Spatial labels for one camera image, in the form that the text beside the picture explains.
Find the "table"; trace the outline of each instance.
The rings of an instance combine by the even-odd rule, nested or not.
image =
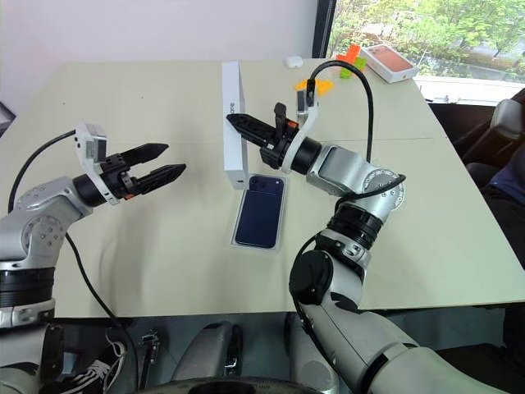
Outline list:
[[[296,70],[282,62],[241,62],[246,110],[273,122],[281,101],[294,115],[292,87],[320,60]],[[372,247],[361,309],[427,308],[525,300],[525,276],[495,219],[411,81],[387,85],[365,75],[374,93],[372,162],[404,173],[406,200]],[[312,135],[363,154],[365,94],[340,80],[321,97]],[[61,66],[0,139],[0,214],[21,164],[46,140],[78,120],[103,125],[108,153],[146,142],[170,148],[136,167],[144,175],[186,163],[174,183],[116,207],[105,204],[73,225],[87,273],[120,316],[220,314],[292,310],[288,276],[299,247],[323,229],[336,199],[289,176],[278,252],[231,247],[241,193],[222,171],[220,62],[70,63]],[[20,192],[81,173],[72,141],[38,158]],[[277,174],[249,147],[250,171]],[[71,248],[57,265],[58,317],[99,317]]]

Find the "yellow object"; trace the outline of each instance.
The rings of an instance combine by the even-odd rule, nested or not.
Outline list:
[[[295,86],[295,90],[303,90],[306,89],[306,81],[302,80]],[[331,80],[319,80],[318,78],[315,79],[315,87],[317,94],[320,96],[323,96],[324,93],[329,92],[333,89],[334,83]]]

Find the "orange phone box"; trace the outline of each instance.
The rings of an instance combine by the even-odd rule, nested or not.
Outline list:
[[[367,59],[367,65],[389,84],[414,78],[419,72],[417,66],[388,45],[363,48],[361,57]]]

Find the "sneaker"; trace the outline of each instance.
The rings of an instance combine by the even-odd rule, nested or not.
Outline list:
[[[126,356],[126,346],[122,342],[111,343],[84,372],[63,382],[49,383],[42,387],[40,394],[102,394],[109,390]]]

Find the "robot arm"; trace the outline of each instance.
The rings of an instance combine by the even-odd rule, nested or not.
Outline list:
[[[317,106],[312,95],[309,101]],[[317,116],[316,108],[309,112]],[[245,114],[227,119],[261,148],[262,160],[272,168],[287,172],[288,160],[308,183],[340,197],[326,228],[299,251],[289,284],[304,329],[326,361],[355,393],[500,392],[419,347],[388,319],[358,311],[370,249],[390,212],[404,200],[404,176],[308,138],[286,118],[283,104],[276,105],[275,114],[275,128]],[[304,125],[311,129],[308,120]],[[305,252],[311,242],[314,249]]]
[[[118,204],[147,194],[185,170],[178,164],[132,177],[132,166],[155,159],[167,145],[145,144],[106,158],[106,137],[95,125],[77,127],[75,146],[86,174],[34,187],[14,207],[10,203],[11,212],[0,220],[2,393],[38,392],[62,369],[62,329],[48,322],[55,308],[55,265],[70,225],[106,201]]]
[[[130,168],[158,157],[166,144],[145,144],[106,158],[106,138],[95,125],[81,124],[75,144],[86,175],[62,177],[23,194],[0,221],[0,329],[53,318],[53,276],[70,225],[108,201],[143,195],[174,181],[185,165],[161,167],[142,178]]]

